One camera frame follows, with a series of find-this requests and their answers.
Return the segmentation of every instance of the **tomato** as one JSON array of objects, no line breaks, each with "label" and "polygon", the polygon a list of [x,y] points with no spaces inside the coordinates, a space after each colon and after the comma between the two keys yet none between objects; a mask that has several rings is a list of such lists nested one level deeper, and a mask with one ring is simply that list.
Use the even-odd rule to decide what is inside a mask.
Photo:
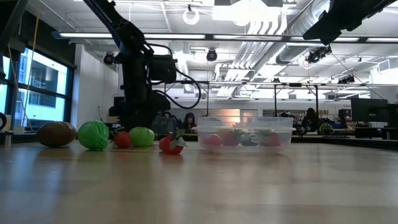
[{"label": "tomato", "polygon": [[114,137],[113,139],[114,144],[121,148],[121,149],[126,149],[131,147],[131,138],[129,133],[125,132],[125,131],[121,131],[119,133],[117,133],[117,135]]},{"label": "tomato", "polygon": [[169,134],[166,138],[159,141],[159,149],[167,154],[180,154],[183,147],[176,146],[174,149],[170,148],[170,143],[173,141],[173,136]]},{"label": "tomato", "polygon": [[211,134],[203,141],[203,143],[207,146],[220,146],[222,141],[217,134]]}]

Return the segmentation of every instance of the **glass window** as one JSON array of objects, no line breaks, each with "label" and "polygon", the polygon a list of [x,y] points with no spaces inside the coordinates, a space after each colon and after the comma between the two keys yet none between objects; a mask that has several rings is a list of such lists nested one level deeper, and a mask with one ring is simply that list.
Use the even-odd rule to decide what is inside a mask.
[{"label": "glass window", "polygon": [[3,65],[4,73],[6,74],[6,79],[8,79],[9,73],[10,73],[10,59],[3,56],[2,57],[2,65]]},{"label": "glass window", "polygon": [[0,85],[0,113],[6,111],[7,85]]},{"label": "glass window", "polygon": [[22,105],[27,100],[26,115],[33,128],[39,128],[52,121],[63,121],[65,111],[65,99],[56,96],[49,96],[29,90],[19,89],[16,99],[15,127],[28,126],[24,119]]},{"label": "glass window", "polygon": [[[9,77],[10,72],[10,59],[2,57],[3,70],[6,74],[6,79]],[[7,100],[7,85],[0,84],[0,112],[5,113],[6,111],[6,100]]]},{"label": "glass window", "polygon": [[59,94],[65,94],[68,68],[36,52],[33,54],[31,65],[32,54],[33,51],[30,49],[26,49],[21,54],[18,82]]}]

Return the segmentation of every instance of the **red tomato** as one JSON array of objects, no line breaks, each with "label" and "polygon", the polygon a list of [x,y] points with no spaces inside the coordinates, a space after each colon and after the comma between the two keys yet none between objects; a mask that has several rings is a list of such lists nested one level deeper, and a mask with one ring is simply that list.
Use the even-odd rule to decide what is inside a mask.
[{"label": "red tomato", "polygon": [[220,146],[222,141],[217,134],[211,134],[203,141],[203,143],[207,146]]},{"label": "red tomato", "polygon": [[132,145],[130,135],[129,135],[129,133],[127,133],[125,131],[121,131],[121,132],[117,133],[117,135],[114,137],[113,141],[114,141],[114,144],[121,149],[129,148]]},{"label": "red tomato", "polygon": [[222,137],[224,146],[237,146],[241,140],[238,139],[233,131],[228,131]]},{"label": "red tomato", "polygon": [[174,149],[170,148],[170,143],[173,140],[173,136],[169,134],[166,138],[162,138],[159,141],[159,149],[167,154],[180,154],[184,147],[176,146]]}]

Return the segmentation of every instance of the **wall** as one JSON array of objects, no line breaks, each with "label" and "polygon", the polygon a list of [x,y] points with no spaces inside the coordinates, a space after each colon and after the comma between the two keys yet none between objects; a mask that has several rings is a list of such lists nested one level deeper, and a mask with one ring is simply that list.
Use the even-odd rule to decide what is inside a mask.
[{"label": "wall", "polygon": [[[178,100],[183,106],[193,105],[193,100]],[[179,108],[177,105],[171,103],[172,108]],[[340,109],[351,109],[351,103],[349,101],[320,101],[320,110],[329,110],[329,113],[334,118],[338,117],[338,110]],[[201,100],[195,107],[196,109],[207,108],[206,100]],[[262,116],[262,110],[273,110],[275,108],[274,101],[262,101],[262,100],[251,100],[251,101],[209,101],[209,109],[241,109],[241,110],[257,110],[258,116]],[[278,101],[278,110],[307,110],[308,108],[316,108],[314,101]]]},{"label": "wall", "polygon": [[113,96],[118,92],[118,74],[89,54],[83,45],[76,45],[73,77],[71,123],[79,128],[84,122],[106,121]]}]

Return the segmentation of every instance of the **camera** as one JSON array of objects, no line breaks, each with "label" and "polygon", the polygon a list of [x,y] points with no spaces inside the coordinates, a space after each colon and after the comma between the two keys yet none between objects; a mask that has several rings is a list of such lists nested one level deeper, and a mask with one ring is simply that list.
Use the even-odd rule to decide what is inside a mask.
[{"label": "camera", "polygon": [[206,59],[209,62],[214,62],[215,60],[217,60],[216,50],[215,49],[209,49],[209,52],[207,52]]},{"label": "camera", "polygon": [[113,52],[107,52],[104,57],[104,63],[106,65],[113,65],[113,60],[114,60]]}]

